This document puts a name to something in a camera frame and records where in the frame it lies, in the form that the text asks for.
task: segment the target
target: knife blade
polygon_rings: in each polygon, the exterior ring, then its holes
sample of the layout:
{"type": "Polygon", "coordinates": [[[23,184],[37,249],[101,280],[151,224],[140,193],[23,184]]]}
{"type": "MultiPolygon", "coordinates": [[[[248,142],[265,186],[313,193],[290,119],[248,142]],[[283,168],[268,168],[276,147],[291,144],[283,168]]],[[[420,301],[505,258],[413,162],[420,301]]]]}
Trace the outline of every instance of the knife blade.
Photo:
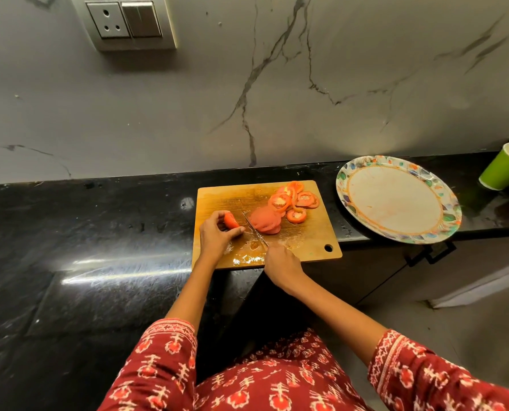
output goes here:
{"type": "Polygon", "coordinates": [[[264,244],[266,245],[266,249],[268,249],[268,243],[266,242],[266,240],[264,239],[264,237],[262,235],[260,235],[260,233],[255,229],[255,227],[253,226],[253,224],[251,223],[251,221],[249,220],[249,218],[247,217],[247,212],[243,212],[243,216],[245,217],[245,219],[247,220],[247,222],[249,223],[249,226],[251,227],[251,229],[254,231],[254,233],[257,235],[257,238],[264,244]]]}

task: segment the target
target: red kurta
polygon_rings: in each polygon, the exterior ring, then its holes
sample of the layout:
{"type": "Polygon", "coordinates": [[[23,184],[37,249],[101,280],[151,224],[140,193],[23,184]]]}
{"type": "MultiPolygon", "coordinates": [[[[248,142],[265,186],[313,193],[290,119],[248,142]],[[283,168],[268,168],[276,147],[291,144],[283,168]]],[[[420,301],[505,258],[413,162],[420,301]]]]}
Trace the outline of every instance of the red kurta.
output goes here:
{"type": "MultiPolygon", "coordinates": [[[[321,339],[308,329],[252,353],[195,386],[197,340],[177,319],[151,325],[99,411],[370,410],[321,339]]],[[[396,331],[388,331],[368,380],[392,411],[509,411],[509,389],[472,378],[396,331]]]]}

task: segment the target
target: round plate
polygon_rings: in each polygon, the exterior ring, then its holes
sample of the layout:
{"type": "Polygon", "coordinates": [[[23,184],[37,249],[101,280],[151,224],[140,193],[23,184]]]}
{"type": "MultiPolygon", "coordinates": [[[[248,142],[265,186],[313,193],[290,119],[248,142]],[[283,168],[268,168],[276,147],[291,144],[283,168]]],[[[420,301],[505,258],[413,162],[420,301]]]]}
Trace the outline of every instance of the round plate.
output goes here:
{"type": "Polygon", "coordinates": [[[395,241],[443,241],[462,221],[462,210],[449,186],[401,158],[363,156],[347,162],[336,177],[336,192],[358,221],[395,241]]]}

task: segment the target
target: cabinet handle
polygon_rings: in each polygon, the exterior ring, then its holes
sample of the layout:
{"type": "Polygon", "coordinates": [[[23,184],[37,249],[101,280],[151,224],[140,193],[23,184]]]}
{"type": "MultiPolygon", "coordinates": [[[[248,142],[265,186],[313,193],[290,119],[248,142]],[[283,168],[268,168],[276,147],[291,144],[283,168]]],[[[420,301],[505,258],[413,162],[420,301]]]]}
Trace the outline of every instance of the cabinet handle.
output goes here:
{"type": "Polygon", "coordinates": [[[455,244],[452,242],[440,242],[438,244],[432,245],[423,245],[422,251],[417,254],[415,257],[410,258],[409,256],[405,256],[405,261],[409,267],[414,267],[423,259],[426,259],[430,265],[435,264],[437,261],[443,259],[445,256],[449,255],[451,252],[456,250],[455,244]],[[432,256],[432,253],[438,251],[438,254],[432,256]]]}

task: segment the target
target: black countertop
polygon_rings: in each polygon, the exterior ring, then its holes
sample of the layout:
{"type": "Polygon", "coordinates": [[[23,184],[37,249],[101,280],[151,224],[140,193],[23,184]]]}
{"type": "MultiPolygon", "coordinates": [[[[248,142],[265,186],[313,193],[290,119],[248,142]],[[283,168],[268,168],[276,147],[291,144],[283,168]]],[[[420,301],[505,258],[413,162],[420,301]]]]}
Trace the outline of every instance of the black countertop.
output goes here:
{"type": "MultiPolygon", "coordinates": [[[[477,184],[493,156],[409,158],[457,194],[454,239],[509,235],[509,190],[477,184]]],[[[342,164],[0,185],[0,409],[96,409],[188,277],[199,187],[315,180],[343,250],[393,245],[342,207],[334,188],[342,164]]],[[[199,360],[260,273],[215,274],[199,360]]]]}

